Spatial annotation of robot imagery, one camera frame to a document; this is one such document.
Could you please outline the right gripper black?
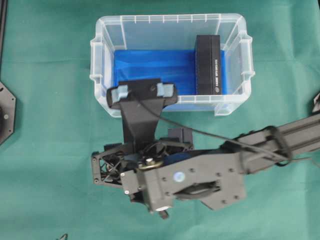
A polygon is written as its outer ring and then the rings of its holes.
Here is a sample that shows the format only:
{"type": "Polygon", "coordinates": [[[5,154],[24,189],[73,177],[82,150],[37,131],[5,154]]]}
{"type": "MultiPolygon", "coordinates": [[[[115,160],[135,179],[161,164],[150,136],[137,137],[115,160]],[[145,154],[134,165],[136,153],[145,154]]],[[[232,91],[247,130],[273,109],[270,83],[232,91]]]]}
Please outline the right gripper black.
{"type": "Polygon", "coordinates": [[[121,187],[125,172],[163,167],[170,156],[193,149],[192,143],[177,139],[155,140],[137,151],[132,143],[107,144],[103,152],[91,154],[92,181],[95,185],[121,187]]]}

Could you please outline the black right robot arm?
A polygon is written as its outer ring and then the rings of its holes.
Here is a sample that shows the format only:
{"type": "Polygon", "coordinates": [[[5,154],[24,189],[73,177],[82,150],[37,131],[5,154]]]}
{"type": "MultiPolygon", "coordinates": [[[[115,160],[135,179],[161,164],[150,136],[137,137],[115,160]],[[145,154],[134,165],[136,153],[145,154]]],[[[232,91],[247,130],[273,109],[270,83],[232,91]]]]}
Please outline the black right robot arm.
{"type": "Polygon", "coordinates": [[[288,165],[296,155],[318,150],[320,117],[251,131],[218,149],[195,150],[182,129],[170,133],[140,150],[117,143],[93,153],[93,182],[121,188],[131,202],[163,219],[174,200],[199,200],[212,210],[221,209],[246,197],[244,175],[288,165]]]}

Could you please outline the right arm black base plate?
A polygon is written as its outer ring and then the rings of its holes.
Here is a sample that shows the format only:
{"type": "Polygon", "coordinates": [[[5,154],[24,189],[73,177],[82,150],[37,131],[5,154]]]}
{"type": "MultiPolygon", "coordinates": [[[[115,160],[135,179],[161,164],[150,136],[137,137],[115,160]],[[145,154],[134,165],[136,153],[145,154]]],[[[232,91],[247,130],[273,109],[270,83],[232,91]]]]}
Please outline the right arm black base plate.
{"type": "Polygon", "coordinates": [[[312,114],[318,114],[320,112],[320,92],[313,98],[312,114]]]}

